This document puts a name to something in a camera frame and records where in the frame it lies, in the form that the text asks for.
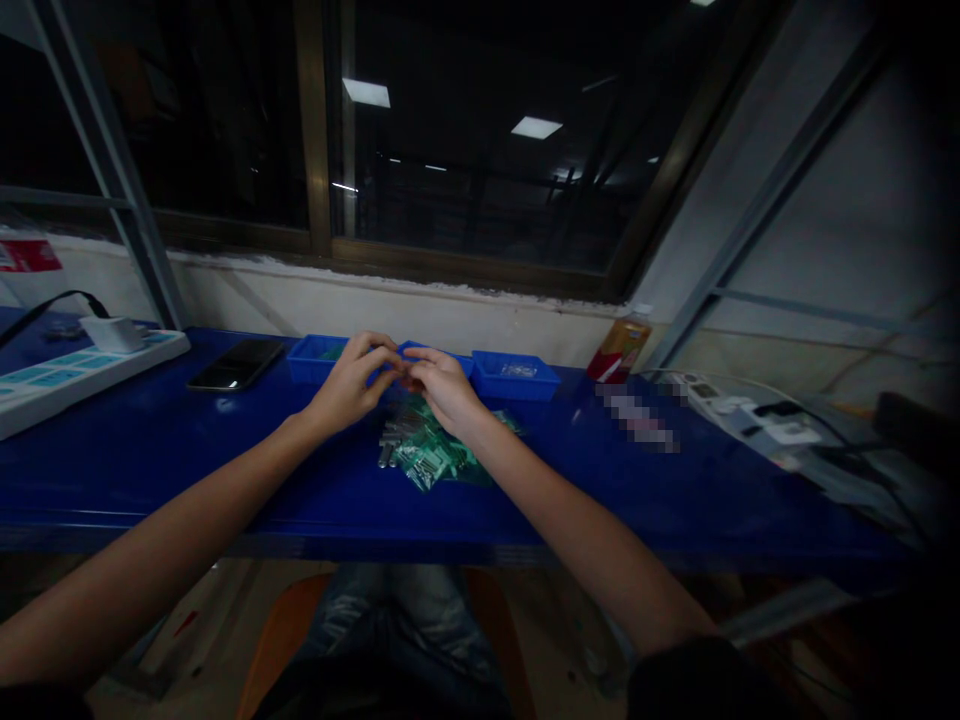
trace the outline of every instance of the chair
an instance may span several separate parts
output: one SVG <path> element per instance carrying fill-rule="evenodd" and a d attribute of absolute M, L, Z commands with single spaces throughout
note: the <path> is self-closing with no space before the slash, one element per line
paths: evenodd
<path fill-rule="evenodd" d="M 518 720 L 536 720 L 530 683 L 507 599 L 490 574 L 466 569 L 464 576 L 474 615 L 500 663 L 514 717 Z M 250 720 L 253 717 L 263 698 L 303 644 L 330 578 L 330 575 L 315 575 L 296 582 L 284 590 L 273 604 L 247 672 L 237 720 Z"/>

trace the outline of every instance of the black cable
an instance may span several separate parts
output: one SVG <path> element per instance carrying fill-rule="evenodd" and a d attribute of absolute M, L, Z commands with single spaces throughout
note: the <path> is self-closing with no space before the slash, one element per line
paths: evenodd
<path fill-rule="evenodd" d="M 837 690 L 835 687 L 832 687 L 832 686 L 830 686 L 830 685 L 827 685 L 827 683 L 825 683 L 823 680 L 821 680 L 820 678 L 818 678 L 816 675 L 813 675 L 813 674 L 807 672 L 807 671 L 804 670 L 802 667 L 800 667 L 799 665 L 797 665 L 797 663 L 795 663 L 793 660 L 791 660 L 790 658 L 786 657 L 786 656 L 785 656 L 783 653 L 781 653 L 777 648 L 771 647 L 771 650 L 773 650 L 773 654 L 776 655 L 776 656 L 780 659 L 781 662 L 783 662 L 785 665 L 787 665 L 791 670 L 793 670 L 793 671 L 794 671 L 795 673 L 797 673 L 798 675 L 806 678 L 807 680 L 809 680 L 810 682 L 812 682 L 814 685 L 817 685 L 818 687 L 823 688 L 823 689 L 826 690 L 828 693 L 830 693 L 831 695 L 833 695 L 835 698 L 838 698 L 838 699 L 840 699 L 840 700 L 843 700 L 843 701 L 846 702 L 846 703 L 850 703 L 851 705 L 855 705 L 855 704 L 856 704 L 856 700 L 854 700 L 852 697 L 850 697 L 850 696 L 847 695 L 846 693 L 840 692 L 840 691 Z"/>
<path fill-rule="evenodd" d="M 93 314 L 98 318 L 110 317 L 110 313 L 107 312 L 107 309 L 103 306 L 103 303 L 97 300 L 90 293 L 84 292 L 83 290 L 67 290 L 66 292 L 60 293 L 56 297 L 50 298 L 49 300 L 44 300 L 32 310 L 29 310 L 26 315 L 17 320 L 13 325 L 4 330 L 3 334 L 0 335 L 0 349 L 2 349 L 8 342 L 13 340 L 17 335 L 22 333 L 38 317 L 43 315 L 57 300 L 62 300 L 63 298 L 70 297 L 71 295 L 83 295 L 87 299 L 87 302 L 90 303 L 90 309 L 93 311 Z"/>
<path fill-rule="evenodd" d="M 770 413 L 773 413 L 774 415 L 778 415 L 782 417 L 784 415 L 795 415 L 796 413 L 801 413 L 801 412 L 806 413 L 807 415 L 812 417 L 814 420 L 816 420 L 818 423 L 823 425 L 827 430 L 831 432 L 831 434 L 833 434 L 835 438 L 837 438 L 837 440 L 840 441 L 840 444 L 849 454 L 852 454 L 854 457 L 856 457 L 860 461 L 860 469 L 861 471 L 865 471 L 866 473 L 865 475 L 861 475 L 861 477 L 863 477 L 863 479 L 866 480 L 867 482 L 872 482 L 876 485 L 879 485 L 880 487 L 882 487 L 884 490 L 887 491 L 887 494 L 896 504 L 897 509 L 900 510 L 901 514 L 907 519 L 907 522 L 910 523 L 910 526 L 913 528 L 913 531 L 917 534 L 917 537 L 920 538 L 920 541 L 924 544 L 924 546 L 928 550 L 932 549 L 933 542 L 930 540 L 930 536 L 927 535 L 926 531 L 923 529 L 923 526 L 920 524 L 920 521 L 917 520 L 917 516 L 910 511 L 910 508 L 907 507 L 907 504 L 903 501 L 903 498 L 901 498 L 899 493 L 897 493 L 897 491 L 894 489 L 893 481 L 890 478 L 888 478 L 886 475 L 884 475 L 882 472 L 877 470 L 873 466 L 873 464 L 867 459 L 867 457 L 864 455 L 863 450 L 858 449 L 856 445 L 850 442 L 850 440 L 843 433 L 837 430 L 837 428 L 834 427 L 831 423 L 827 422 L 823 417 L 821 417 L 815 412 L 812 412 L 811 410 L 808 410 L 802 405 L 798 405 L 795 402 L 789 402 L 789 401 L 773 403 L 771 405 L 764 405 L 762 407 L 757 408 L 754 411 L 754 413 L 756 415 L 759 415 L 760 417 L 763 417 L 764 415 L 769 415 Z"/>

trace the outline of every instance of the jeans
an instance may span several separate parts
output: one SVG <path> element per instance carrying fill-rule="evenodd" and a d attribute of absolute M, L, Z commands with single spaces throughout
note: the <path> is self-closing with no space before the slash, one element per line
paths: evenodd
<path fill-rule="evenodd" d="M 403 668 L 451 705 L 510 714 L 496 657 L 457 568 L 341 565 L 294 661 L 352 654 Z"/>

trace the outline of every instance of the smartphone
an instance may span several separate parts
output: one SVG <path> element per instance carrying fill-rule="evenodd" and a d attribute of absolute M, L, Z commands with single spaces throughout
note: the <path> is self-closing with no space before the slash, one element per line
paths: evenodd
<path fill-rule="evenodd" d="M 243 340 L 201 370 L 187 383 L 187 388 L 240 392 L 250 387 L 281 353 L 280 340 Z"/>

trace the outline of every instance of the blue table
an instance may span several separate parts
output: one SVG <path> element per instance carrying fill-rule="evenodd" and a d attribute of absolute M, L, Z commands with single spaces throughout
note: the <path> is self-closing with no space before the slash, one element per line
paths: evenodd
<path fill-rule="evenodd" d="M 12 320 L 0 312 L 0 327 Z M 193 349 L 0 442 L 0 549 L 92 552 L 302 409 L 285 360 L 235 395 L 185 383 L 242 333 L 197 328 Z M 285 339 L 288 346 L 295 342 Z M 0 374 L 83 346 L 27 333 Z M 679 439 L 679 454 L 628 442 L 583 371 L 551 403 L 493 402 L 530 446 L 683 571 L 825 575 L 878 584 L 910 561 L 897 541 L 702 419 L 631 381 Z M 422 494 L 377 467 L 386 409 L 331 440 L 270 501 L 233 554 L 331 560 L 530 564 L 541 540 L 498 488 L 453 482 Z"/>

